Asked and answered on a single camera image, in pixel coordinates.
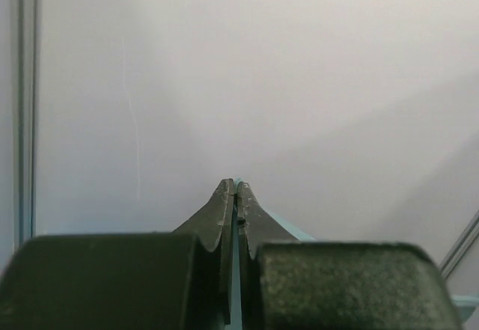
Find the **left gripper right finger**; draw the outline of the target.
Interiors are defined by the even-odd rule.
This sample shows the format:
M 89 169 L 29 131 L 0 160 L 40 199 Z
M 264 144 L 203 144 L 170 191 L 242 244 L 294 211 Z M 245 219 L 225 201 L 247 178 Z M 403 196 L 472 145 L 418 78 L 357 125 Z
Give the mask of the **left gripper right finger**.
M 263 209 L 250 185 L 242 180 L 237 184 L 236 203 L 242 327 L 262 329 L 263 301 L 257 250 L 264 243 L 297 242 L 298 239 Z

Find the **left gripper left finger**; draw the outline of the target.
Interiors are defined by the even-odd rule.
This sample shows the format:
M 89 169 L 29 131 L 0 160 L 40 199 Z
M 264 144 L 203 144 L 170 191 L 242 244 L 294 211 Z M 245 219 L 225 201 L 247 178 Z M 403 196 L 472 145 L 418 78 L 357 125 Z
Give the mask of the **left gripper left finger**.
M 173 230 L 174 233 L 195 234 L 213 257 L 213 267 L 207 274 L 213 277 L 212 294 L 220 323 L 224 326 L 231 323 L 234 201 L 234 180 L 223 179 L 208 202 Z

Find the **grey blue t shirt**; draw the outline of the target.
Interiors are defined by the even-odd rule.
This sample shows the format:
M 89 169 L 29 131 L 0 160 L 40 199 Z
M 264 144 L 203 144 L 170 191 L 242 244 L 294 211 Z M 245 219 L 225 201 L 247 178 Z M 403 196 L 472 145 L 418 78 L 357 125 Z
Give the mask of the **grey blue t shirt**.
M 238 182 L 233 310 L 242 325 Z M 478 309 L 476 295 L 448 292 L 436 264 L 416 245 L 317 241 L 267 213 L 298 241 L 257 250 L 262 329 L 461 329 Z

